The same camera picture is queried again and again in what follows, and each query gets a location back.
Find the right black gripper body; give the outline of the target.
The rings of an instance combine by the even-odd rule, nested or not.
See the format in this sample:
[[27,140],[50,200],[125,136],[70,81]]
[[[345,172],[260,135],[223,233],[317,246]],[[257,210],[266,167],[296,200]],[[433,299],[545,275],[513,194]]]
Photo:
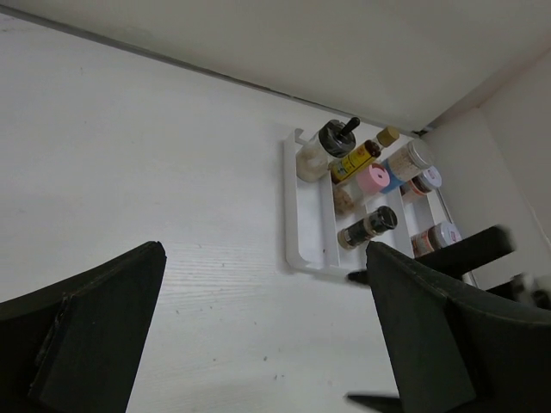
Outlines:
[[514,275],[507,282],[486,291],[525,305],[537,308],[550,307],[550,293],[541,288],[531,275],[525,273]]

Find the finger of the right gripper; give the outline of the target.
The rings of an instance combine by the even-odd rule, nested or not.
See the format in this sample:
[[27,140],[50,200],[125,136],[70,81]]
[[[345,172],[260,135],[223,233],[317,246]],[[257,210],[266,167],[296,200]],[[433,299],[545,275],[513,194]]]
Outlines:
[[511,232],[494,225],[415,261],[441,274],[464,275],[516,250]]

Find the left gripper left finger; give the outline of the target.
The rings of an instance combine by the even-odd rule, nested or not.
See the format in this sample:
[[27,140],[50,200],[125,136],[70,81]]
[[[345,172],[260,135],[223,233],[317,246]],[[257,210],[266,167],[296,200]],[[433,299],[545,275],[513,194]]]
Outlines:
[[1,304],[3,412],[123,412],[166,265],[160,242]]

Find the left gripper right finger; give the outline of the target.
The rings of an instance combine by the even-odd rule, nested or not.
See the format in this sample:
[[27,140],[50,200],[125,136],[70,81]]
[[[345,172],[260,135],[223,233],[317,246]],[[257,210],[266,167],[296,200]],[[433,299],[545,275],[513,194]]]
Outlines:
[[349,393],[377,412],[547,412],[550,313],[371,243],[367,280],[398,389]]

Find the red label lid jar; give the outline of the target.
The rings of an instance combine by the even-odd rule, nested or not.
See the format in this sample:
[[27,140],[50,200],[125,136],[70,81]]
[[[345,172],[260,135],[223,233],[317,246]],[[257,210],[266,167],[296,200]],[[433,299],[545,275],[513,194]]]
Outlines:
[[400,187],[402,200],[405,205],[412,204],[439,189],[442,183],[440,172],[435,166],[431,166]]
[[446,248],[461,241],[461,234],[455,224],[443,221],[411,237],[415,257]]

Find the black lid pepper jar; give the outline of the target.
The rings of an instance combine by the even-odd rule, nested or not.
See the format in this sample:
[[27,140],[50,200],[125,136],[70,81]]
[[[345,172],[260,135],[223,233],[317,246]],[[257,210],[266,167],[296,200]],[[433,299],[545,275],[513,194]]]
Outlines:
[[398,218],[395,211],[389,206],[380,206],[353,225],[342,229],[337,234],[337,241],[342,248],[353,250],[374,237],[394,230],[397,225]]

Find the silver lid blue label jar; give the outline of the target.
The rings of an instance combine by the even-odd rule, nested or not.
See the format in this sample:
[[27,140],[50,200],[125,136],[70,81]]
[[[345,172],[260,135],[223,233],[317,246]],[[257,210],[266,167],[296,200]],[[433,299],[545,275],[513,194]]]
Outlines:
[[429,146],[422,139],[410,140],[382,162],[390,182],[381,190],[381,193],[392,192],[433,164],[434,157]]

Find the pink lid spice jar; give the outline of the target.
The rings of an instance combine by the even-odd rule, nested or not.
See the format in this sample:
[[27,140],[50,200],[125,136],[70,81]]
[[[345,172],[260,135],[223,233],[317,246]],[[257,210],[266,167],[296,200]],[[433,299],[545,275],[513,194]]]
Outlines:
[[379,194],[390,183],[390,175],[380,164],[373,163],[347,182],[333,187],[333,205],[338,216],[349,215],[367,200]]

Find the yellow label small bottle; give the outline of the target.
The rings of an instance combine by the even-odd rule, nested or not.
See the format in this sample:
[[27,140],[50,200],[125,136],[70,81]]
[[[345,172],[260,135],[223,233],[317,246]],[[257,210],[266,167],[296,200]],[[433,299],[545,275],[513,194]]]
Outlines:
[[329,170],[331,182],[339,185],[366,169],[381,155],[382,150],[392,145],[399,136],[398,129],[387,126],[378,132],[374,139],[366,140],[345,157],[333,161]]

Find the black knob lid jar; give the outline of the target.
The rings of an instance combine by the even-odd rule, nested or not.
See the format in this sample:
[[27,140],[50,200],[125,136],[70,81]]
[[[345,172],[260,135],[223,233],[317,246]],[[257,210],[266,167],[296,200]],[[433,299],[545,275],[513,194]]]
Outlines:
[[319,180],[328,172],[332,161],[356,148],[354,131],[360,124],[358,117],[352,117],[347,123],[328,120],[296,153],[296,175],[304,182]]

